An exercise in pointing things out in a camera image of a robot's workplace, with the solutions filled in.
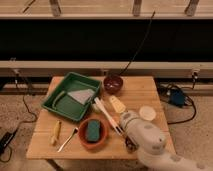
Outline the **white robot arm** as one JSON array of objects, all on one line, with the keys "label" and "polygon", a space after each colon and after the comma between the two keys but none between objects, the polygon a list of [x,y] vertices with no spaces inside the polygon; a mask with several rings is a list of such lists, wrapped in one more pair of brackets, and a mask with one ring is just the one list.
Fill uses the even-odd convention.
[{"label": "white robot arm", "polygon": [[110,96],[109,101],[121,114],[120,125],[136,147],[137,158],[143,165],[155,171],[213,171],[212,167],[172,154],[166,149],[164,132],[152,123],[156,118],[153,107],[144,105],[139,112],[135,112],[128,110],[116,96]]}]

